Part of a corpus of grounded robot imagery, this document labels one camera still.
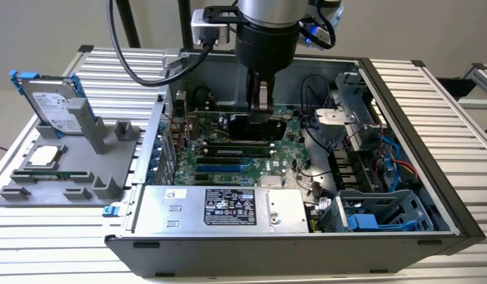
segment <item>blue light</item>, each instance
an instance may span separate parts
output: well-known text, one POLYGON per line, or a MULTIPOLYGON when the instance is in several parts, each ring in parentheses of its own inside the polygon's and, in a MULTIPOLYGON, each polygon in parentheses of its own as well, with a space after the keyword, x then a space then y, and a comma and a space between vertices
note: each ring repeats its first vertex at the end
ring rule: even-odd
POLYGON ((309 29, 309 33, 314 36, 314 33, 316 33, 316 29, 318 27, 316 25, 312 26, 312 28, 309 29))

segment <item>white wall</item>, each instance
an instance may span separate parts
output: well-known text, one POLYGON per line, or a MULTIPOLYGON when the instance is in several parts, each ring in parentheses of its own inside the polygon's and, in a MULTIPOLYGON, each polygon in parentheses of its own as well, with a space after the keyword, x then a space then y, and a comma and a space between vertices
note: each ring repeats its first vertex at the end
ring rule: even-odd
MULTIPOLYGON (((228 5, 232 0, 190 2, 194 9, 228 5)), ((337 28, 336 48, 320 52, 300 47, 298 53, 420 59, 437 76, 459 76, 471 62, 487 63, 487 0, 342 0, 342 4, 345 16, 337 28)), ((180 46, 177 2, 130 0, 130 5, 141 46, 180 46)), ((125 46, 118 17, 116 20, 125 46)), ((105 0, 0 0, 3 146, 10 144, 30 116, 23 99, 10 87, 7 71, 59 74, 81 44, 109 46, 105 0)))

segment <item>warning sticker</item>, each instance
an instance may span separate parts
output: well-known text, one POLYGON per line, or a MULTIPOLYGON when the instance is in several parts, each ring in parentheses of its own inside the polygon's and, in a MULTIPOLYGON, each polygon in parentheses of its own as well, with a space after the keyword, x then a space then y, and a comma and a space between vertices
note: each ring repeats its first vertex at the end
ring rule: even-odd
POLYGON ((256 225, 253 189, 206 189, 204 224, 216 226, 256 225))
POLYGON ((66 134, 79 134, 79 124, 67 112, 66 98, 57 93, 42 92, 33 92, 31 96, 51 127, 66 134))

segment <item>black pole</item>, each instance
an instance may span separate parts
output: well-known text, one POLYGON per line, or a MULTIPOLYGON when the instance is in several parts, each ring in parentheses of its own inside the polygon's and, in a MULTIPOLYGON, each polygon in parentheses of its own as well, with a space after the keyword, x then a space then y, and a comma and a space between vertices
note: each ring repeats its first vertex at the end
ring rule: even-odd
POLYGON ((132 17, 130 5, 128 0, 116 0, 120 19, 129 47, 140 48, 138 32, 134 26, 134 18, 132 17))
POLYGON ((180 29, 184 49, 193 49, 190 31, 190 0, 178 0, 180 29))

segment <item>motherboard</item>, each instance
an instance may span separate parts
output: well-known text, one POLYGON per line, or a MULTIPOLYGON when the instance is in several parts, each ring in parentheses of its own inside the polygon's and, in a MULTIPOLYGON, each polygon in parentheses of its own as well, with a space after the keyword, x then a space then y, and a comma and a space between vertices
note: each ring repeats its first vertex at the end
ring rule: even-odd
POLYGON ((297 179, 296 174, 308 155, 294 110, 276 107, 274 114, 286 120, 286 129, 281 140, 270 143, 230 141, 224 131, 224 118, 230 114, 208 111, 188 113, 190 145, 177 151, 174 184, 256 186, 261 176, 273 176, 280 177, 282 188, 306 187, 308 182, 302 184, 302 177, 297 179))

